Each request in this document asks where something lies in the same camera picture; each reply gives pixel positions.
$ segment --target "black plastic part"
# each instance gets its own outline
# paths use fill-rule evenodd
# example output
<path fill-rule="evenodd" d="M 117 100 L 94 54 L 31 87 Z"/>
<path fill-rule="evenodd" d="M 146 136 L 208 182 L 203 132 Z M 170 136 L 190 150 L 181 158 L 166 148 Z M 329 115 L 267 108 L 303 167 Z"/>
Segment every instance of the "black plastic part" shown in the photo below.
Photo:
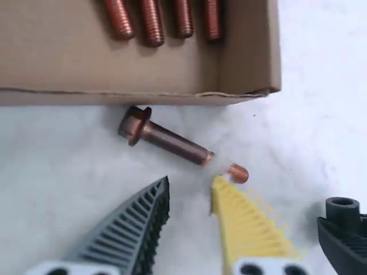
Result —
<path fill-rule="evenodd" d="M 319 242 L 339 275 L 367 274 L 367 219 L 358 201 L 326 200 L 326 219 L 318 218 Z"/>
<path fill-rule="evenodd" d="M 64 259 L 117 266 L 122 275 L 151 274 L 159 232 L 168 218 L 165 177 L 120 205 Z"/>
<path fill-rule="evenodd" d="M 357 233 L 361 226 L 360 203 L 349 198 L 326 200 L 326 218 L 341 230 Z"/>

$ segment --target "copper-plated stud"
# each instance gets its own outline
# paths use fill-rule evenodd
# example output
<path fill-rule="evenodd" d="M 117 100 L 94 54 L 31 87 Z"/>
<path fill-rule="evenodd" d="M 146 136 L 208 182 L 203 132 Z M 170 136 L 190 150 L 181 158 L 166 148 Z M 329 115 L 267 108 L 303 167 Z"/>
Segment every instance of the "copper-plated stud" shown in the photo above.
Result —
<path fill-rule="evenodd" d="M 135 37 L 127 10 L 126 0 L 105 0 L 112 25 L 118 38 L 129 40 Z"/>
<path fill-rule="evenodd" d="M 223 12 L 222 0 L 204 0 L 205 2 L 205 29 L 209 42 L 218 42 L 223 39 Z"/>
<path fill-rule="evenodd" d="M 174 13 L 179 38 L 186 39 L 194 34 L 190 0 L 174 0 Z"/>
<path fill-rule="evenodd" d="M 140 0 L 147 46 L 159 47 L 165 43 L 161 12 L 157 0 Z"/>
<path fill-rule="evenodd" d="M 151 108 L 141 110 L 130 107 L 119 127 L 119 134 L 124 136 L 130 146 L 136 145 L 139 139 L 161 147 L 197 165 L 204 166 L 214 157 L 214 153 L 196 143 L 169 131 L 150 121 Z M 227 172 L 236 183 L 244 183 L 248 179 L 248 171 L 238 164 L 232 164 Z"/>

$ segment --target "copper stud tip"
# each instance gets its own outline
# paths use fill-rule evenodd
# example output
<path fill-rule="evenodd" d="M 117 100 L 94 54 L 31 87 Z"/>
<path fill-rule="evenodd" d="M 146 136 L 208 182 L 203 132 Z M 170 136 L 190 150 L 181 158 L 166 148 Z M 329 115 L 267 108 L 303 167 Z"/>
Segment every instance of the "copper stud tip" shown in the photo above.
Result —
<path fill-rule="evenodd" d="M 135 37 L 126 0 L 105 0 L 115 33 L 119 39 L 130 40 Z"/>
<path fill-rule="evenodd" d="M 236 183 L 245 183 L 248 180 L 248 171 L 246 168 L 239 166 L 234 163 L 227 170 L 229 174 L 232 176 L 232 180 Z"/>

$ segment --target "mounting hole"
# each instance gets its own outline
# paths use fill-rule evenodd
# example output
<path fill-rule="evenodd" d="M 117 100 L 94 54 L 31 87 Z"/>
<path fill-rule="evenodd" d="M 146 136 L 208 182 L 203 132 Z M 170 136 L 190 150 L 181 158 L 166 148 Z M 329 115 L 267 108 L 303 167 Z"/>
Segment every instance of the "mounting hole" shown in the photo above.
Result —
<path fill-rule="evenodd" d="M 263 275 L 263 271 L 257 265 L 243 265 L 241 267 L 241 274 L 243 275 Z"/>
<path fill-rule="evenodd" d="M 335 205 L 352 205 L 354 203 L 353 200 L 347 198 L 334 198 L 332 202 Z"/>
<path fill-rule="evenodd" d="M 65 268 L 57 268 L 51 270 L 47 275 L 68 275 L 68 271 Z"/>
<path fill-rule="evenodd" d="M 289 265 L 284 271 L 286 275 L 307 275 L 306 271 L 296 265 Z"/>

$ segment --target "yellow plastic jaw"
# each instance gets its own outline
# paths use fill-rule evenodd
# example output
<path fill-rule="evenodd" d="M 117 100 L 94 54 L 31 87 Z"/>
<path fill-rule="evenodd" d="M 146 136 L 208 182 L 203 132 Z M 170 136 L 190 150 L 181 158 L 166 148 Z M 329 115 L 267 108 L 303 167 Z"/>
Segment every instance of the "yellow plastic jaw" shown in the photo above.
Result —
<path fill-rule="evenodd" d="M 221 176 L 212 184 L 212 212 L 218 215 L 224 274 L 231 274 L 233 265 L 245 257 L 298 258 L 283 230 L 246 193 Z"/>

